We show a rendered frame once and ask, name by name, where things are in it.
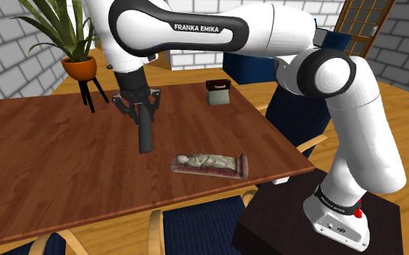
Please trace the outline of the potted plant on black stand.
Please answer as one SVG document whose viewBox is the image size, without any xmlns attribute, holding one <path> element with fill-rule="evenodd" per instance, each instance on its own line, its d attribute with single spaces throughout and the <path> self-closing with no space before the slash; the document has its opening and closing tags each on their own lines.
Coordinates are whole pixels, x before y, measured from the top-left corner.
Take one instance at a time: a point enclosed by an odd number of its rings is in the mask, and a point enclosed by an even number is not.
<svg viewBox="0 0 409 255">
<path fill-rule="evenodd" d="M 74 18 L 67 11 L 67 0 L 18 0 L 33 17 L 19 16 L 46 35 L 50 46 L 62 50 L 67 57 L 61 60 L 66 73 L 78 82 L 83 103 L 95 112 L 88 82 L 94 82 L 105 102 L 108 102 L 96 79 L 97 64 L 89 54 L 91 43 L 96 40 L 91 19 L 83 17 L 81 0 L 71 0 Z"/>
</svg>

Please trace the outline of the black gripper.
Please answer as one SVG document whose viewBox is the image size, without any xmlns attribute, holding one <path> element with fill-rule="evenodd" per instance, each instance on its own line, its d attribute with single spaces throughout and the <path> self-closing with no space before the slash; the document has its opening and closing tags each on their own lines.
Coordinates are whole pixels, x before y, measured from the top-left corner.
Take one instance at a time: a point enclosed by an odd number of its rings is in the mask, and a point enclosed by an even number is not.
<svg viewBox="0 0 409 255">
<path fill-rule="evenodd" d="M 112 96 L 112 103 L 118 108 L 123 115 L 131 117 L 136 124 L 139 123 L 139 117 L 133 104 L 148 102 L 149 95 L 154 97 L 151 105 L 150 118 L 154 121 L 154 114 L 160 106 L 160 89 L 149 88 L 144 68 L 140 67 L 132 72 L 114 72 L 117 84 L 120 88 L 120 94 Z M 123 99 L 129 102 L 129 105 L 123 103 Z"/>
</svg>

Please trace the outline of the brown wooden table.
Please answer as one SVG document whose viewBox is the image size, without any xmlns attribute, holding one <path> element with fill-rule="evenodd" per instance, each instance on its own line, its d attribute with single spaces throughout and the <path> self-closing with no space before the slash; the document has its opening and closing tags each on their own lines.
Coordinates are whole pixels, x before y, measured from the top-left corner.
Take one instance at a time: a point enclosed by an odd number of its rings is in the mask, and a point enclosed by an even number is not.
<svg viewBox="0 0 409 255">
<path fill-rule="evenodd" d="M 235 88 L 210 106 L 202 83 L 161 89 L 154 150 L 138 128 L 77 93 L 0 100 L 0 245 L 277 178 L 313 165 Z M 245 180 L 171 171 L 178 154 L 247 155 Z"/>
</svg>

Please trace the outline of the grey box with dark red lid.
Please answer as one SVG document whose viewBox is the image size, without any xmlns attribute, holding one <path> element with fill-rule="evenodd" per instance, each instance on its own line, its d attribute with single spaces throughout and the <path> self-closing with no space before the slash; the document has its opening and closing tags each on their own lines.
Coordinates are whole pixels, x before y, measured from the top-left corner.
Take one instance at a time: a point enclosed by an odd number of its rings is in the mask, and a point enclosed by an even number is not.
<svg viewBox="0 0 409 255">
<path fill-rule="evenodd" d="M 230 87 L 231 81 L 229 79 L 207 80 L 206 81 L 207 103 L 211 106 L 229 104 Z"/>
</svg>

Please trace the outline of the reclining stone figure on red base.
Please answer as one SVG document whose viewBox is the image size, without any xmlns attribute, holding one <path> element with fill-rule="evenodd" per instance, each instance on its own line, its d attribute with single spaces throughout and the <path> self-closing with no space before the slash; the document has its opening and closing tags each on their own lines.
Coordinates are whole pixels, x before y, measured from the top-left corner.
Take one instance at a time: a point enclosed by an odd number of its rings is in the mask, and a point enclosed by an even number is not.
<svg viewBox="0 0 409 255">
<path fill-rule="evenodd" d="M 237 157 L 217 154 L 178 154 L 173 157 L 170 169 L 177 173 L 241 180 L 246 180 L 249 174 L 248 159 L 245 154 Z"/>
</svg>

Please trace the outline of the dark robot stand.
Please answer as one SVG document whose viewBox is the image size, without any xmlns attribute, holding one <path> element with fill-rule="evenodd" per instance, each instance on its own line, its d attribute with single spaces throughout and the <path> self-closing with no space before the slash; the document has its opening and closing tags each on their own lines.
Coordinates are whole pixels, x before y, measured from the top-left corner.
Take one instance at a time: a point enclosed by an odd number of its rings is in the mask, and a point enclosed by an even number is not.
<svg viewBox="0 0 409 255">
<path fill-rule="evenodd" d="M 361 199 L 371 234 L 364 252 L 317 233 L 302 205 L 325 176 L 316 169 L 262 184 L 236 223 L 232 245 L 242 255 L 404 255 L 400 207 L 372 193 Z"/>
</svg>

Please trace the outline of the navy chair with wooden frame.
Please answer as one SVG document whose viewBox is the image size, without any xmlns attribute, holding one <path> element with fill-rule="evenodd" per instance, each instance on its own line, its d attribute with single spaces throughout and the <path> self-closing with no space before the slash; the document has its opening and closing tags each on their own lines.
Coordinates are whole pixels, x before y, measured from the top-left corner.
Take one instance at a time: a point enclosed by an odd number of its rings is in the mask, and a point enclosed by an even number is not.
<svg viewBox="0 0 409 255">
<path fill-rule="evenodd" d="M 236 222 L 256 191 L 150 214 L 148 255 L 241 255 Z"/>
<path fill-rule="evenodd" d="M 267 120 L 294 146 L 323 135 L 331 119 L 324 99 L 298 96 L 279 85 L 270 103 L 257 109 L 267 109 Z"/>
<path fill-rule="evenodd" d="M 89 252 L 71 230 L 40 235 L 34 241 L 1 255 L 65 255 L 67 244 L 76 255 L 89 255 Z"/>
</svg>

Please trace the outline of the wooden door with glass panes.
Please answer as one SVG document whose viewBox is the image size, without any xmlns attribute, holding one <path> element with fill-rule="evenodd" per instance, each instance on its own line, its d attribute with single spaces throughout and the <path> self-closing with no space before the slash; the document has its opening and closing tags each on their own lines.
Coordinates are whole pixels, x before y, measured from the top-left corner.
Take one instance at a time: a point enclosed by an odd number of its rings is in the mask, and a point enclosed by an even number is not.
<svg viewBox="0 0 409 255">
<path fill-rule="evenodd" d="M 335 32 L 350 37 L 343 52 L 348 56 L 375 59 L 380 49 L 381 34 L 393 30 L 389 16 L 397 0 L 345 0 Z"/>
</svg>

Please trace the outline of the dark grey cylinder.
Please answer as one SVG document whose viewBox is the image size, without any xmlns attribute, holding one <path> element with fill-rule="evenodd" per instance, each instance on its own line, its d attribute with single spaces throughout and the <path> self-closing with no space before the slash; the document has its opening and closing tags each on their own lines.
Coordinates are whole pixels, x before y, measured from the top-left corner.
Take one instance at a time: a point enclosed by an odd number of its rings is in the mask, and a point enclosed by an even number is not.
<svg viewBox="0 0 409 255">
<path fill-rule="evenodd" d="M 152 120 L 149 110 L 144 104 L 139 104 L 139 153 L 149 153 L 153 149 Z"/>
</svg>

